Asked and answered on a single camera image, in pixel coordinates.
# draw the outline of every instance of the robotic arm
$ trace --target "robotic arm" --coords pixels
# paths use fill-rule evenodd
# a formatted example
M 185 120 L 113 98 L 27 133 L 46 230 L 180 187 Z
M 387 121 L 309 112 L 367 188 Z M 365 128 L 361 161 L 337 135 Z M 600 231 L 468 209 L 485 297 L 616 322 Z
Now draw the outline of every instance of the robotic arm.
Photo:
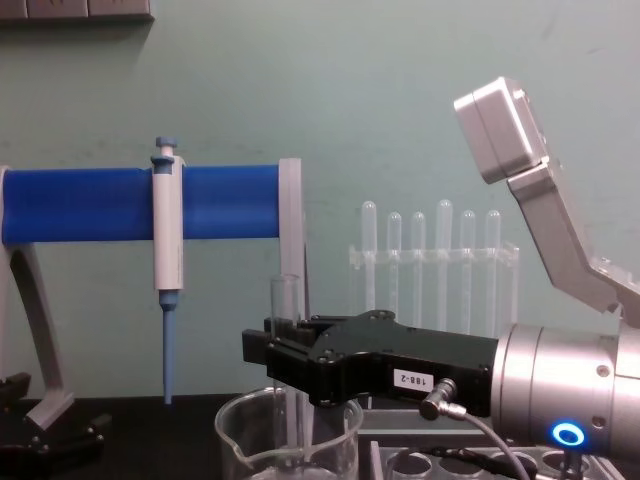
M 398 325 L 391 312 L 315 317 L 271 339 L 243 334 L 245 360 L 331 406 L 359 394 L 420 402 L 433 418 L 455 399 L 502 437 L 635 461 L 640 453 L 640 289 L 595 257 L 568 201 L 562 166 L 529 100 L 499 78 L 454 103 L 481 175 L 506 179 L 554 286 L 600 312 L 618 337 L 514 325 L 499 341 Z M 445 412 L 451 416 L 457 412 Z

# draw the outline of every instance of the glass beaker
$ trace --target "glass beaker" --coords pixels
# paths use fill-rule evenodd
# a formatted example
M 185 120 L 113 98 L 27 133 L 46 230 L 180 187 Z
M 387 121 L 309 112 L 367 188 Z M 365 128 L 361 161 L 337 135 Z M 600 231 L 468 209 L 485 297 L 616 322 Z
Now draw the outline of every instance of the glass beaker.
M 358 429 L 363 414 L 351 401 L 313 412 L 311 445 L 274 448 L 273 388 L 257 390 L 225 404 L 215 419 L 222 447 L 224 480 L 356 480 Z

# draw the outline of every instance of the teal wall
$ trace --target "teal wall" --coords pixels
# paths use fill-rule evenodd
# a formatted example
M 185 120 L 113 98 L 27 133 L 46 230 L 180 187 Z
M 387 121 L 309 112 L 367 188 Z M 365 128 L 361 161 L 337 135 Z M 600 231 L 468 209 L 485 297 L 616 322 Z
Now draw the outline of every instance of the teal wall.
M 348 306 L 357 210 L 504 214 L 522 248 L 521 321 L 612 330 L 554 291 L 504 185 L 476 172 L 452 101 L 499 75 L 528 89 L 599 250 L 640 272 L 640 3 L 159 0 L 150 27 L 0 31 L 0 159 L 146 166 L 158 134 L 193 165 L 304 162 L 311 303 Z M 81 396 L 161 391 L 149 244 L 38 247 Z M 275 241 L 189 242 L 177 392 L 264 383 L 240 332 L 268 312 Z M 9 371 L 37 362 L 12 291 Z M 41 391 L 36 379 L 34 394 Z

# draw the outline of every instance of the blue foam roller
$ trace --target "blue foam roller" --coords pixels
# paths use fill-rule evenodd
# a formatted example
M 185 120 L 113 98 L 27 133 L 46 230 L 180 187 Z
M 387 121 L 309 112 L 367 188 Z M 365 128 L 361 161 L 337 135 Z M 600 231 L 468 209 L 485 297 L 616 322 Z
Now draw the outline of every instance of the blue foam roller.
M 151 170 L 9 170 L 5 245 L 151 240 Z M 185 167 L 187 239 L 278 236 L 278 167 Z

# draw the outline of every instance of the blue led ring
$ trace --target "blue led ring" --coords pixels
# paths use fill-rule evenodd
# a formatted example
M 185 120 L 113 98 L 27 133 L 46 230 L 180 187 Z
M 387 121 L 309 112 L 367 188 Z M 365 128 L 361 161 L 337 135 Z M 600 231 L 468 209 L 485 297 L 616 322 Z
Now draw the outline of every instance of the blue led ring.
M 559 423 L 558 425 L 553 427 L 552 434 L 553 438 L 558 443 L 567 447 L 577 447 L 578 445 L 582 445 L 582 443 L 584 443 L 584 432 L 580 429 L 580 427 L 574 425 L 573 423 Z

